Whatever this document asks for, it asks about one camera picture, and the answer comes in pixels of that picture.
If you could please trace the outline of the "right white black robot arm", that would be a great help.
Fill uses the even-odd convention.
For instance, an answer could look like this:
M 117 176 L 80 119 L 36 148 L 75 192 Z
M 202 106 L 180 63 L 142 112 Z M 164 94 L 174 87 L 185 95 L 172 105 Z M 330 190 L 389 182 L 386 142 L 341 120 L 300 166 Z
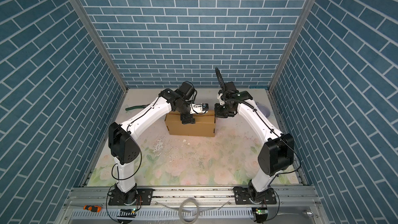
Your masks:
M 247 92 L 239 92 L 233 82 L 219 82 L 218 103 L 215 104 L 217 118 L 242 116 L 262 142 L 258 155 L 259 171 L 246 188 L 249 199 L 263 203 L 274 179 L 283 174 L 294 162 L 294 138 L 282 133 L 257 107 L 253 97 Z

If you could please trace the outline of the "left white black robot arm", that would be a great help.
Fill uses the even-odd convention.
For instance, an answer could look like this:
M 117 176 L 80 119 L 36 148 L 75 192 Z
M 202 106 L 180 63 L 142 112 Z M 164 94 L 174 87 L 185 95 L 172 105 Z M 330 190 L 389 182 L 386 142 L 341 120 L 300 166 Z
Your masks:
M 169 112 L 179 112 L 182 124 L 194 124 L 191 113 L 191 97 L 195 88 L 190 82 L 183 82 L 176 89 L 165 89 L 159 96 L 134 117 L 122 122 L 113 122 L 109 126 L 108 146 L 116 163 L 117 180 L 112 196 L 120 199 L 122 205 L 133 205 L 138 202 L 137 184 L 134 175 L 134 160 L 142 157 L 141 148 L 137 143 L 139 136 L 154 122 Z

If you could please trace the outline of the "brown cardboard box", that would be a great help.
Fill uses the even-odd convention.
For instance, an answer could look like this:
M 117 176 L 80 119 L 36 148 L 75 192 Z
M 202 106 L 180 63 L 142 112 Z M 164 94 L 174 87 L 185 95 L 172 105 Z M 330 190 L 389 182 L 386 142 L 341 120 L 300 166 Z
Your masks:
M 182 124 L 178 112 L 170 112 L 165 117 L 165 124 L 170 135 L 215 137 L 215 112 L 193 115 L 195 124 Z

